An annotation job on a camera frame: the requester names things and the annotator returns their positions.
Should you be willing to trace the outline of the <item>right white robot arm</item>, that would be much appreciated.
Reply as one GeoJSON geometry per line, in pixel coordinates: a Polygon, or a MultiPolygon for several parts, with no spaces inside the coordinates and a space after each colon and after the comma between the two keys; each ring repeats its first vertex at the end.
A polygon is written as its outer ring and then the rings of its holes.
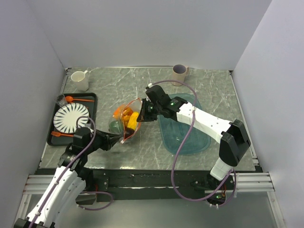
{"type": "Polygon", "coordinates": [[[152,122],[159,115],[176,122],[193,125],[219,143],[219,158],[210,171],[208,184],[219,189],[225,182],[225,176],[236,167],[251,145],[245,125],[236,119],[231,122],[208,114],[178,96],[170,98],[159,85],[150,84],[146,88],[147,99],[137,122],[152,122]]]}

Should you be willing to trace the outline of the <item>clear zip top bag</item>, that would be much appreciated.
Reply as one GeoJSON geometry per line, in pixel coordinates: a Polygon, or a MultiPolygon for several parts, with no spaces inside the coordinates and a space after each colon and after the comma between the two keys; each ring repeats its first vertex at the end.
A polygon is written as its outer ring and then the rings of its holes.
{"type": "Polygon", "coordinates": [[[120,105],[109,120],[110,133],[121,136],[120,143],[129,142],[139,131],[141,123],[137,122],[142,107],[142,100],[137,98],[127,104],[120,105]]]}

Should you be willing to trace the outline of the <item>dark purple plum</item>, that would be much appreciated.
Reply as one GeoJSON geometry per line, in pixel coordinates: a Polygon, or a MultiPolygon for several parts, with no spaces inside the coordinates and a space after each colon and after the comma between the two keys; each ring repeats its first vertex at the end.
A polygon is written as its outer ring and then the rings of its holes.
{"type": "Polygon", "coordinates": [[[134,133],[135,133],[134,129],[126,127],[125,131],[124,131],[124,138],[127,139],[127,138],[133,136],[134,133]]]}

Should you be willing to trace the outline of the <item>yellow squash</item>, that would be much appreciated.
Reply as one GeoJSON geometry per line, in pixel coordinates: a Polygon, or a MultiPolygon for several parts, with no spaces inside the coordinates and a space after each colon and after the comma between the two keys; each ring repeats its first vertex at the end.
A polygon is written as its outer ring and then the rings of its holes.
{"type": "Polygon", "coordinates": [[[128,121],[127,128],[131,128],[133,130],[136,129],[137,127],[137,118],[139,116],[138,112],[133,112],[132,115],[130,116],[130,119],[128,121]]]}

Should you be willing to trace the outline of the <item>small orange pumpkin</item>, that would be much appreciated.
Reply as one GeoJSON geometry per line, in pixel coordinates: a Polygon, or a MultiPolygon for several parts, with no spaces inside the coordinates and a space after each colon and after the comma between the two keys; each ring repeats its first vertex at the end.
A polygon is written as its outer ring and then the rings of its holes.
{"type": "Polygon", "coordinates": [[[123,110],[124,110],[124,105],[120,105],[120,106],[113,112],[112,117],[113,117],[114,119],[116,119],[116,120],[117,120],[117,119],[120,119],[123,110]]]}

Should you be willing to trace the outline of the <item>green lime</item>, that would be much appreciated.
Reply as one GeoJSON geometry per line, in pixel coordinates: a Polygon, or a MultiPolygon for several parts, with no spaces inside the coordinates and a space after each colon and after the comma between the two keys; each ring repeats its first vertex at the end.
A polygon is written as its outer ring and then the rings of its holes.
{"type": "Polygon", "coordinates": [[[122,134],[124,132],[124,125],[119,120],[114,120],[109,123],[109,132],[115,134],[122,134]]]}

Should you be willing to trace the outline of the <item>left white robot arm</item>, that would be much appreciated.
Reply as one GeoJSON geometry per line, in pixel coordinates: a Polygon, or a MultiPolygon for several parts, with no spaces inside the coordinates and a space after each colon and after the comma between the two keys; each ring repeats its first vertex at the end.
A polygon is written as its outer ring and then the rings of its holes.
{"type": "Polygon", "coordinates": [[[88,155],[98,149],[110,150],[120,138],[119,134],[78,128],[61,155],[54,177],[41,199],[25,219],[17,219],[14,227],[55,227],[62,209],[75,203],[83,191],[95,190],[93,171],[85,167],[88,155]]]}

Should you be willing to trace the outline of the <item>orange ginger root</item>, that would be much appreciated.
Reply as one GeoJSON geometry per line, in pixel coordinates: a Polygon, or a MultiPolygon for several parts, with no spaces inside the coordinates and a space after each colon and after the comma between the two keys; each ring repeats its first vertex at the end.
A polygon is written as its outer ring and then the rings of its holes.
{"type": "Polygon", "coordinates": [[[132,114],[133,114],[133,110],[130,107],[127,107],[123,110],[122,115],[123,115],[123,122],[125,124],[128,124],[132,114]]]}

